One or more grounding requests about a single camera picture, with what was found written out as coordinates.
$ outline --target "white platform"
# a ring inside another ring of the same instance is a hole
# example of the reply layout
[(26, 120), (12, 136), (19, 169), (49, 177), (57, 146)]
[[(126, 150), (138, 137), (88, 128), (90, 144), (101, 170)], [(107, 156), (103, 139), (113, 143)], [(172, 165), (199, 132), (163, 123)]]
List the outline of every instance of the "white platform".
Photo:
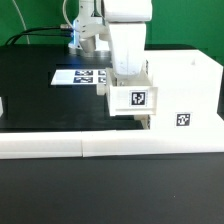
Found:
[(198, 50), (145, 56), (158, 88), (150, 130), (2, 133), (0, 158), (224, 152), (224, 121), (217, 115), (223, 67)]

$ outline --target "black table surface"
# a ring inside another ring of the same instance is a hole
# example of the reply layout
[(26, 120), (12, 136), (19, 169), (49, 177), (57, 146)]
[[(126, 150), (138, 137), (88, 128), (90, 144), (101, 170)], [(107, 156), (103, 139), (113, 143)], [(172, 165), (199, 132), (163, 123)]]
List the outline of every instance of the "black table surface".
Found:
[[(110, 64), (74, 57), (64, 46), (0, 48), (0, 95), (7, 108), (2, 132), (138, 127), (131, 117), (110, 120), (103, 97), (79, 107), (76, 94), (81, 91), (84, 102), (93, 87), (49, 86), (57, 66)], [(77, 108), (100, 115), (74, 126), (68, 111)], [(222, 224), (224, 154), (0, 160), (0, 224), (51, 223)]]

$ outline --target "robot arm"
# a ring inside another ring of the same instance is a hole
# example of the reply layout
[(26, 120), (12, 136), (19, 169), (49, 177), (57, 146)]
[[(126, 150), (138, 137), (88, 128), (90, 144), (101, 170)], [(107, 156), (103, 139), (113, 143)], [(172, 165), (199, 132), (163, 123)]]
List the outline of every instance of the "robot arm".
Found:
[(103, 0), (101, 15), (109, 30), (112, 64), (118, 79), (140, 74), (146, 37), (146, 25), (152, 17), (151, 0)]

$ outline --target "green background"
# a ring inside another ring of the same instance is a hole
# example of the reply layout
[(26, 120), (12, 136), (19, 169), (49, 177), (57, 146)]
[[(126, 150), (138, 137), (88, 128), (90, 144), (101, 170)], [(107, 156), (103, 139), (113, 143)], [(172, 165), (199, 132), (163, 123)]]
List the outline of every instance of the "green background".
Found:
[[(63, 0), (17, 0), (27, 28), (65, 23), (62, 3)], [(67, 8), (72, 20), (78, 12), (78, 0), (69, 0)], [(0, 0), (0, 45), (21, 31), (12, 1)], [(31, 37), (33, 44), (66, 42), (60, 37)], [(146, 42), (192, 45), (224, 65), (224, 1), (153, 0), (153, 20), (147, 23)], [(25, 38), (18, 43), (26, 43)]]

